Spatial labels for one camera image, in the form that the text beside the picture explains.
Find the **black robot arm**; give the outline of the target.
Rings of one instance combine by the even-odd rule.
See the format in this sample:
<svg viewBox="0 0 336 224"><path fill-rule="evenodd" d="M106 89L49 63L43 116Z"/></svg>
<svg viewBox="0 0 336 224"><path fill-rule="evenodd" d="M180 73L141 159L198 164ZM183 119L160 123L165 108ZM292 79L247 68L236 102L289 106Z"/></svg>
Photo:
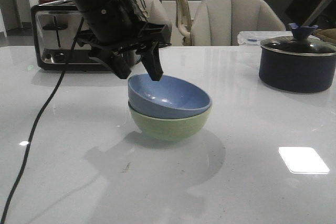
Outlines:
<svg viewBox="0 0 336 224"><path fill-rule="evenodd" d="M159 45L170 42L166 24L153 24L136 0L73 0L89 30L77 35L80 46L89 44L90 59L126 79L131 69L123 58L134 50L153 81L163 75Z"/></svg>
<svg viewBox="0 0 336 224"><path fill-rule="evenodd" d="M335 0L327 0L322 10L318 11L312 20L309 20L309 17L322 2L323 0L293 0L285 13L298 26L312 26L321 16L326 18L331 27L335 27Z"/></svg>

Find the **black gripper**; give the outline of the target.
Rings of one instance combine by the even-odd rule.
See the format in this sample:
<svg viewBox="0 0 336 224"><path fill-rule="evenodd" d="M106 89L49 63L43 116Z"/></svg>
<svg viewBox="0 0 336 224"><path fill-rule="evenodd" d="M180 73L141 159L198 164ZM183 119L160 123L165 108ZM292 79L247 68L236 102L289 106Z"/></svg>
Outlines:
<svg viewBox="0 0 336 224"><path fill-rule="evenodd" d="M127 6L119 3L106 3L95 8L76 5L88 30L77 36L80 47L91 46L90 59L112 71L118 78L126 79L131 68L123 55L124 52L138 50L141 62L152 81L160 81L163 70L160 63L159 46L167 44L169 29L167 25L149 23L145 7L135 3Z"/></svg>

